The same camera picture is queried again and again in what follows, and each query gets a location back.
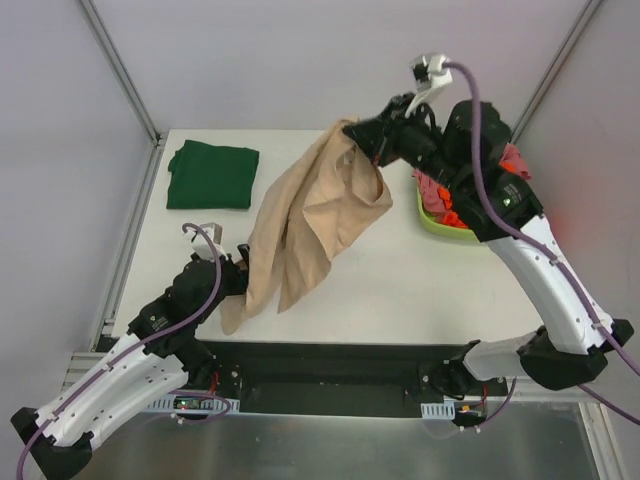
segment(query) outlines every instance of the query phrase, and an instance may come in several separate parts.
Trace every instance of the gray wall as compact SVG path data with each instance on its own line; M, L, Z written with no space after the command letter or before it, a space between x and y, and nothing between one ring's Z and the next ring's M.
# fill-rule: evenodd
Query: gray wall
M95 0L163 131L377 114L413 88L407 65L429 51L467 63L514 123L584 2ZM436 113L467 96L457 82Z
M0 478L89 346L150 143L71 0L0 0Z
M640 2L605 2L520 141L536 192L585 285L631 320L640 361ZM640 379L617 358L599 390L640 415ZM640 428L612 414L630 478Z

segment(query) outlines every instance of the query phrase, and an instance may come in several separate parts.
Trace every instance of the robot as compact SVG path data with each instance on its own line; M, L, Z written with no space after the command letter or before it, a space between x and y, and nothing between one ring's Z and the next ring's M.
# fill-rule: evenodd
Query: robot
M394 412L413 416L425 398L463 398L496 378L529 376L550 390L594 380L607 365L605 354L624 345L633 328L627 320L612 319L587 293L531 187L499 165L511 131L498 111L490 103L463 101L453 108L443 130L436 126L429 102L451 83L452 69L465 76L468 71L441 54L422 55L411 68L415 93L393 97L378 116L348 125L343 133L373 165L384 168L402 159L445 186L452 209L508 266L544 325L518 338L471 341L442 361L423 359L420 349L394 358L391 373L378 375L398 379L404 391ZM233 344L211 347L195 338L197 326L226 296L246 291L249 248L238 247L242 260L235 263L220 247L217 225L184 229L195 253L172 286L141 309L127 334L71 389L37 410L22 408L12 417L26 445L23 455L30 452L48 480L75 476L121 425L178 388L206 390L213 378L217 394L259 404L259 374L254 370L252 378L238 372L245 350L237 346L231 363L238 365L229 367L229 357L216 352L232 350ZM320 365L300 355L289 360L282 368L291 376L303 371L312 375ZM273 363L272 370L280 364ZM345 375L354 383L366 383L369 377L362 365L350 363ZM295 410L291 407L288 413L298 413Z

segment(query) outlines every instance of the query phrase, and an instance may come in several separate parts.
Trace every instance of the green basket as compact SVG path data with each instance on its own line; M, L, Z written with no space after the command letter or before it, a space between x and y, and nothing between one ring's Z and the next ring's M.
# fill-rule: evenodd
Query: green basket
M440 235L441 237L456 238L458 240L469 240L477 242L478 238L468 228L450 227L449 225L442 225L436 222L435 216L424 211L422 206L422 196L420 195L420 189L416 187L416 193L418 196L418 212L420 213L420 222L422 226L428 232L434 235Z

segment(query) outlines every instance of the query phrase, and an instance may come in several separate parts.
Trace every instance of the gray floor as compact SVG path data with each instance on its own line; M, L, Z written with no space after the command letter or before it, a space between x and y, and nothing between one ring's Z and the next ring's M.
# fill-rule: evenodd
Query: gray floor
M480 434L420 420L139 415L77 480L597 479L576 405L512 404Z

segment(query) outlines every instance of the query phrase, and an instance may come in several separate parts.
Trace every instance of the cloth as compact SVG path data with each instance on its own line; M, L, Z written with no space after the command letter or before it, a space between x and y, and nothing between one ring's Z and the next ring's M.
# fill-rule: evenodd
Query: cloth
M378 169L336 122L267 191L249 237L245 296L220 306L222 329L235 332L259 314L279 285L283 312L322 282L333 258L391 208Z
M513 144L509 143L505 147L500 159L500 165L505 170L520 175L525 180L531 179L529 168L524 158L522 158L520 150ZM452 227L467 228L460 221L457 214L451 210L451 196L446 188L419 170L415 170L413 176L418 182L422 206L426 212L435 217L436 222Z
M251 206L260 153L186 140L169 162L168 209Z

